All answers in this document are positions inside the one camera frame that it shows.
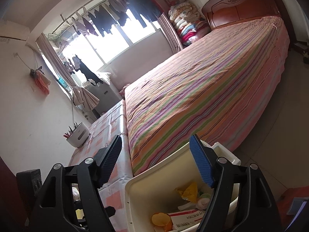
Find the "metal screw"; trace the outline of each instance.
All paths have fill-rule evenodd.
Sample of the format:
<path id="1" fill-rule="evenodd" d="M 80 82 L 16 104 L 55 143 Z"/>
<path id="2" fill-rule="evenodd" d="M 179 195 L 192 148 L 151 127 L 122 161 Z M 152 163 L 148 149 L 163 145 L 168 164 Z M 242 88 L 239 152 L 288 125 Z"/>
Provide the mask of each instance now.
<path id="1" fill-rule="evenodd" d="M 253 169 L 253 170 L 257 170 L 259 167 L 257 164 L 251 164 L 250 167 Z"/>
<path id="2" fill-rule="evenodd" d="M 57 169 L 59 169 L 59 168 L 61 168 L 61 164 L 60 164 L 60 163 L 54 165 L 54 169 L 55 169 L 55 170 L 57 170 Z"/>
<path id="3" fill-rule="evenodd" d="M 93 162 L 93 159 L 92 158 L 87 158 L 85 159 L 85 163 L 86 164 L 91 164 Z"/>
<path id="4" fill-rule="evenodd" d="M 220 157 L 220 158 L 218 159 L 218 161 L 219 161 L 221 164 L 225 164 L 225 163 L 227 162 L 227 159 L 224 158 L 224 157 Z"/>

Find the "curtain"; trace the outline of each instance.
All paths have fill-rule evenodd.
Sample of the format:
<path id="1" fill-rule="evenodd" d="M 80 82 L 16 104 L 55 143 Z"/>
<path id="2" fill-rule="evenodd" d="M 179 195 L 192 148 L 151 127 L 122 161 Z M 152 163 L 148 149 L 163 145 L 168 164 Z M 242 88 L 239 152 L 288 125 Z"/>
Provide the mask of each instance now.
<path id="1" fill-rule="evenodd" d="M 55 71 L 63 78 L 63 80 L 72 88 L 73 91 L 73 103 L 75 105 L 83 104 L 86 111 L 93 110 L 99 103 L 99 99 L 87 91 L 85 88 L 76 85 L 75 81 L 72 79 L 69 71 L 64 66 L 59 56 L 51 46 L 50 42 L 47 40 L 46 36 L 42 33 L 38 39 L 37 44 L 44 56 L 53 66 Z"/>
<path id="2" fill-rule="evenodd" d="M 174 27 L 164 13 L 159 16 L 158 23 L 161 26 L 161 30 L 172 48 L 173 54 L 180 52 L 183 49 L 182 43 L 176 31 L 174 30 Z"/>

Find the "tiled floor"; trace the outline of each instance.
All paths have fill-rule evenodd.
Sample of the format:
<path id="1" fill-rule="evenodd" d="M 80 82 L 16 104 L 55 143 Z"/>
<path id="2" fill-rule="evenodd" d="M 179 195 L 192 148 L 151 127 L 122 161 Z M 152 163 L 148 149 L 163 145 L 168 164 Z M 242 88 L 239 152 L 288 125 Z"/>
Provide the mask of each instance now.
<path id="1" fill-rule="evenodd" d="M 269 104 L 234 154 L 260 166 L 275 199 L 309 185 L 309 65 L 300 54 L 289 52 Z"/>

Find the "wooden headboard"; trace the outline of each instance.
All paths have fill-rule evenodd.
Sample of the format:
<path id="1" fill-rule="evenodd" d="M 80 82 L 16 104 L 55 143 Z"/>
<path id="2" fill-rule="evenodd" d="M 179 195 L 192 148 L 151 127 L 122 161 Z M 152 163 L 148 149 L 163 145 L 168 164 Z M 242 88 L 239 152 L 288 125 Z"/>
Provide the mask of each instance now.
<path id="1" fill-rule="evenodd" d="M 202 8 L 212 29 L 251 21 L 264 16 L 283 19 L 291 43 L 296 41 L 294 28 L 282 0 L 209 0 Z"/>

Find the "pen holder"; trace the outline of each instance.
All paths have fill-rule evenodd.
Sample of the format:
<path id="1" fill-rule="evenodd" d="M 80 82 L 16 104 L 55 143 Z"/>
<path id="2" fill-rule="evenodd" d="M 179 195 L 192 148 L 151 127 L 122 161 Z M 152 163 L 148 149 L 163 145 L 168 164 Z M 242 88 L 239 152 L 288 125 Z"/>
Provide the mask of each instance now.
<path id="1" fill-rule="evenodd" d="M 73 147 L 78 148 L 84 144 L 89 135 L 90 132 L 88 127 L 84 123 L 80 123 L 66 140 Z"/>

